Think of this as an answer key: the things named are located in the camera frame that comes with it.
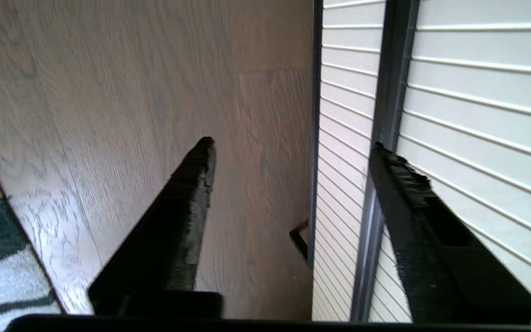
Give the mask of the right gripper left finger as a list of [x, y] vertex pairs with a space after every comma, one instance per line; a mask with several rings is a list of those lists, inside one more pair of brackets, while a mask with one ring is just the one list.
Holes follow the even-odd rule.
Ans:
[[215, 141], [204, 137], [91, 284], [96, 315], [215, 315], [215, 293], [195, 291], [214, 175]]

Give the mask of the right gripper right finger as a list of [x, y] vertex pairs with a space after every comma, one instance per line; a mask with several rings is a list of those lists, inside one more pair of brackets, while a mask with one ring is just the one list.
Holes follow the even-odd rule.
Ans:
[[434, 193], [381, 143], [369, 162], [415, 323], [530, 324], [531, 293]]

